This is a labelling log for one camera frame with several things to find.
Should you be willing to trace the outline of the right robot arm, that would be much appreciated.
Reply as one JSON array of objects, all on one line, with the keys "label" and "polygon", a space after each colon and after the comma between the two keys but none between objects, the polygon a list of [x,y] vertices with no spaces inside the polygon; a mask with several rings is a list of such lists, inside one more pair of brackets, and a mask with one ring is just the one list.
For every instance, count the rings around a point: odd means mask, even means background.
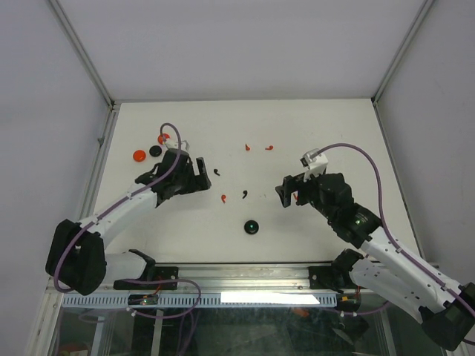
[{"label": "right robot arm", "polygon": [[355,202],[342,174],[287,176],[276,192],[283,207],[309,204],[352,248],[332,262],[332,280],[374,291],[409,314],[439,347],[454,351],[474,327],[474,284],[462,285],[390,239],[372,211]]}]

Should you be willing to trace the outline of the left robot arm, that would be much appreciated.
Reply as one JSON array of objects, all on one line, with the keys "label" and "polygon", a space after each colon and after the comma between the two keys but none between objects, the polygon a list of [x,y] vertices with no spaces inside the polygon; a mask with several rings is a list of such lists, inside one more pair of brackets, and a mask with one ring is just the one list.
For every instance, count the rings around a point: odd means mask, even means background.
[{"label": "left robot arm", "polygon": [[202,157],[168,149],[161,162],[139,175],[128,192],[107,208],[74,222],[61,221],[54,232],[45,271],[61,292],[87,296],[103,283],[147,288],[157,279],[156,261],[130,249],[108,254],[106,248],[133,221],[172,197],[206,191],[212,186]]}]

